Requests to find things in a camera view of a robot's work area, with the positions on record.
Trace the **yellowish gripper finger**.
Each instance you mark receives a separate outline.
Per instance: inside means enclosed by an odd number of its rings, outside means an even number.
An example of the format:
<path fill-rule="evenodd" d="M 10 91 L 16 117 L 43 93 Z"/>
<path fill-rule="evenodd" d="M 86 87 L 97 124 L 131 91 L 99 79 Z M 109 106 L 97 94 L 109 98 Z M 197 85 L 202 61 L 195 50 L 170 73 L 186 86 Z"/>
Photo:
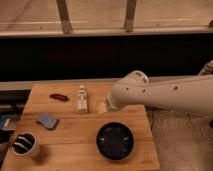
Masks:
<path fill-rule="evenodd" d="M 100 104 L 98 105 L 97 110 L 98 110 L 98 113 L 99 113 L 99 114 L 105 113 L 105 112 L 106 112 L 106 106 L 105 106 L 105 104 L 104 104 L 104 103 L 100 103 Z"/>

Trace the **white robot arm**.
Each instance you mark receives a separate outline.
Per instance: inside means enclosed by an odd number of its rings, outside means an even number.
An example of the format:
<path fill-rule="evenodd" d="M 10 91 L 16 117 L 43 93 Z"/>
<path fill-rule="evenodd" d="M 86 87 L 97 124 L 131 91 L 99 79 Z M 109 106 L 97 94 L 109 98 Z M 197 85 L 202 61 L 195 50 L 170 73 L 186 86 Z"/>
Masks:
<path fill-rule="evenodd" d="M 213 117 L 213 74 L 151 82 L 135 70 L 112 86 L 97 110 L 114 112 L 139 104 Z"/>

